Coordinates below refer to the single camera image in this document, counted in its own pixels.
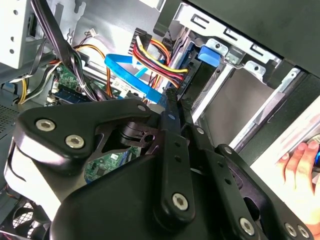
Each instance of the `orange wire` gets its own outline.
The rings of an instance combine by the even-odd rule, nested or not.
[[[164,48],[162,45],[160,45],[158,42],[154,41],[153,39],[150,42],[152,45],[156,45],[157,47],[161,48],[162,51],[165,53],[166,56],[166,64],[168,65],[170,63],[170,53],[169,51]]]

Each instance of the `hole in bracket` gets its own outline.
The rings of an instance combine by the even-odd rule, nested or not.
[[[229,179],[225,178],[224,181],[225,181],[227,184],[231,185],[231,181],[230,181]]]
[[[150,143],[150,142],[152,142],[154,139],[155,139],[155,136],[154,136],[154,135],[151,135],[151,134],[144,137],[144,141],[145,141],[146,143]]]
[[[182,162],[182,159],[181,159],[181,157],[179,157],[179,156],[174,156],[174,159],[175,159],[178,163],[181,163],[181,162]]]

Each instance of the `silver screw head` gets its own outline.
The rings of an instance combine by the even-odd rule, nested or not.
[[[284,224],[285,229],[288,231],[288,233],[292,236],[292,237],[296,237],[297,236],[297,232],[296,230],[289,224],[289,223],[285,223]]]
[[[169,118],[171,118],[172,120],[175,120],[175,116],[173,116],[172,114],[168,114]]]
[[[302,236],[304,236],[306,239],[308,239],[310,236],[309,236],[309,233],[300,225],[298,225],[298,229],[300,231],[300,233],[302,234]]]
[[[198,127],[196,129],[200,134],[205,134],[205,131],[201,128],[201,127]]]
[[[241,228],[250,236],[255,234],[254,226],[252,226],[251,222],[248,219],[242,217],[239,220]]]
[[[225,146],[224,150],[228,153],[228,154],[232,154],[232,151],[229,147]]]
[[[172,202],[173,205],[175,205],[181,211],[186,211],[188,209],[188,200],[185,196],[178,192],[172,196]]]
[[[50,132],[56,128],[55,123],[48,119],[40,119],[36,121],[35,126],[37,129],[44,132]]]
[[[138,109],[140,109],[141,111],[146,111],[146,108],[144,106],[138,105]]]
[[[81,149],[85,145],[85,140],[78,135],[70,135],[66,137],[65,143],[72,149]]]

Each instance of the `green circuit board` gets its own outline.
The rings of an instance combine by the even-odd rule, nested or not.
[[[70,88],[72,90],[75,90],[76,92],[80,93],[81,88],[79,86],[79,83],[77,81],[77,78],[75,75],[73,75],[65,66],[60,65],[58,67],[59,72],[59,84]]]
[[[90,183],[103,175],[110,173],[123,164],[139,157],[141,148],[131,147],[127,152],[107,154],[89,162],[84,170],[84,179]]]
[[[76,91],[77,93],[82,93],[82,89],[79,85],[79,82],[77,81],[77,78],[74,74],[72,74],[65,66],[60,65],[58,67],[58,73],[59,73],[59,79],[58,83],[59,85],[63,85],[69,89],[72,89]],[[101,88],[102,90],[105,90],[106,86],[101,84],[100,82],[95,82],[95,84]],[[120,94],[120,91],[116,89],[112,89],[112,93],[114,97],[118,97]]]

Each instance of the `black mounting arm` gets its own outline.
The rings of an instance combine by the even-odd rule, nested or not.
[[[211,145],[187,102],[170,89],[166,97],[161,114],[122,99],[35,108],[18,118],[16,148],[64,179],[99,156],[143,148],[63,200],[50,239],[312,239],[236,152]]]

